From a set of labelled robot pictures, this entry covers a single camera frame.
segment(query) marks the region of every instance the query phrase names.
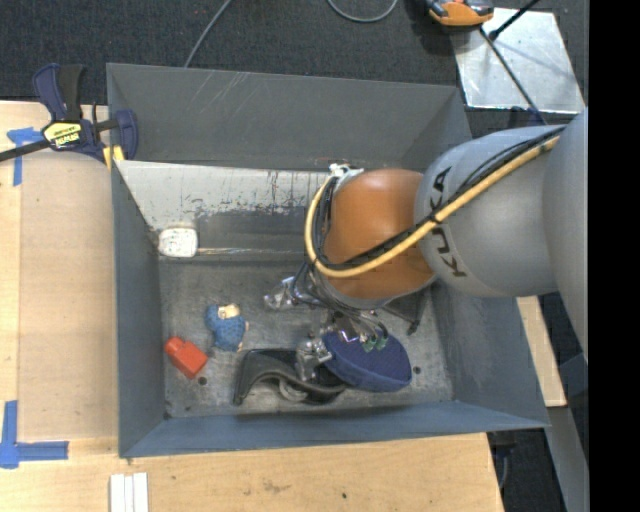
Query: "blue tape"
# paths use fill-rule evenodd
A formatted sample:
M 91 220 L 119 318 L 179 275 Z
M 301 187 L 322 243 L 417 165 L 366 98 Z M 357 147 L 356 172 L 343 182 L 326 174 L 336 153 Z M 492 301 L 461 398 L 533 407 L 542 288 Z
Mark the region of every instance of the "blue tape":
M 16 146 L 22 146 L 23 144 L 30 144 L 31 142 L 38 142 L 44 139 L 42 134 L 34 130 L 32 127 L 20 128 L 18 130 L 9 130 L 7 137 Z M 22 157 L 19 156 L 15 159 L 13 164 L 13 186 L 17 187 L 22 183 Z
M 16 469 L 20 462 L 36 460 L 66 460 L 69 458 L 69 442 L 18 443 L 18 402 L 4 404 L 2 442 L 0 442 L 0 468 Z

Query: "clamp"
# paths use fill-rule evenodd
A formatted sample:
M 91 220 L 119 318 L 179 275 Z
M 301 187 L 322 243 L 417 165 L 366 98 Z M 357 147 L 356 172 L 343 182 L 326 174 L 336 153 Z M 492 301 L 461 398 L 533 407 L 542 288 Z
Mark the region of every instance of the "clamp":
M 42 140 L 0 153 L 0 162 L 50 148 L 81 153 L 107 163 L 106 145 L 100 140 L 100 132 L 116 128 L 119 130 L 119 144 L 124 157 L 131 159 L 135 156 L 138 128 L 132 110 L 118 110 L 115 118 L 98 123 L 94 104 L 93 122 L 83 119 L 79 85 L 84 70 L 85 67 L 80 64 L 60 66 L 53 63 L 35 73 L 33 88 L 38 101 L 49 111 L 51 122 L 40 130 Z

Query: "yellow cable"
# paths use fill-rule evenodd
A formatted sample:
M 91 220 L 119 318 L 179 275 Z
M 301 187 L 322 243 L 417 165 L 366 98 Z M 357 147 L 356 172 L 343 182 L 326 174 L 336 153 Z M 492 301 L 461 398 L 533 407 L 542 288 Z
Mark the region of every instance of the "yellow cable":
M 460 195 L 457 199 L 452 201 L 450 204 L 444 206 L 436 215 L 435 218 L 437 222 L 428 221 L 424 225 L 422 225 L 415 233 L 413 233 L 410 237 L 398 243 L 395 247 L 390 249 L 389 251 L 381 254 L 377 258 L 363 263 L 357 267 L 347 268 L 343 270 L 334 270 L 328 268 L 326 265 L 322 264 L 322 262 L 318 261 L 318 255 L 313 249 L 312 243 L 312 231 L 313 231 L 313 217 L 315 215 L 316 208 L 318 207 L 318 203 L 320 202 L 320 198 L 322 197 L 322 193 L 324 189 L 329 184 L 330 177 L 323 183 L 322 187 L 316 192 L 313 196 L 311 204 L 309 205 L 309 211 L 307 213 L 307 217 L 305 219 L 304 225 L 304 244 L 307 250 L 307 254 L 311 259 L 312 264 L 318 271 L 324 274 L 327 277 L 335 277 L 335 278 L 347 278 L 354 277 L 360 274 L 364 274 L 370 270 L 373 270 L 380 265 L 383 265 L 399 254 L 402 254 L 404 251 L 417 244 L 418 241 L 425 237 L 434 227 L 436 227 L 439 223 L 443 222 L 449 215 L 462 208 L 465 204 L 467 204 L 472 199 L 476 198 L 478 195 L 482 194 L 485 190 L 487 190 L 492 185 L 495 185 L 498 181 L 500 181 L 505 176 L 508 176 L 513 171 L 522 167 L 527 162 L 533 160 L 544 152 L 551 150 L 558 140 L 559 136 L 553 137 L 549 139 L 545 143 L 531 148 L 524 153 L 518 155 L 513 160 L 510 160 L 505 165 L 497 169 L 495 172 L 491 173 L 489 176 L 480 181 L 477 185 L 473 186 L 465 193 Z

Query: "yellow label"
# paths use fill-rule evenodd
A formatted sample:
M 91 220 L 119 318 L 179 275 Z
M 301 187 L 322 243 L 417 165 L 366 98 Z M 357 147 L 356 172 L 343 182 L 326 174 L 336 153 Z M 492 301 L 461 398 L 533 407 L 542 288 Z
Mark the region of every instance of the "yellow label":
M 61 148 L 71 142 L 80 140 L 82 126 L 77 123 L 54 123 L 42 132 L 44 138 Z

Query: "gray bin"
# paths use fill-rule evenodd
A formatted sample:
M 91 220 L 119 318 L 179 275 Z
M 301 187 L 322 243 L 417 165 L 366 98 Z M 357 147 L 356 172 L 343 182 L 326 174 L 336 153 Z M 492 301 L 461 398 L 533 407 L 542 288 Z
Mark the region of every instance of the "gray bin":
M 411 337 L 404 320 L 381 312 L 407 347 L 412 384 L 397 393 L 348 390 L 325 406 L 285 402 L 266 385 L 232 405 L 242 354 L 212 349 L 203 323 L 208 303 L 236 302 L 251 324 L 244 349 L 303 338 L 310 313 L 267 312 L 262 295 L 302 262 L 304 209 L 328 164 L 423 171 L 470 139 L 457 89 L 115 64 L 107 71 L 111 111 L 133 109 L 140 130 L 136 160 L 112 173 L 121 456 L 548 423 L 513 299 L 472 298 L 436 283 Z M 211 250 L 189 260 L 159 256 L 157 231 L 184 223 Z M 163 344 L 172 335 L 209 352 L 204 379 L 189 381 L 168 362 Z

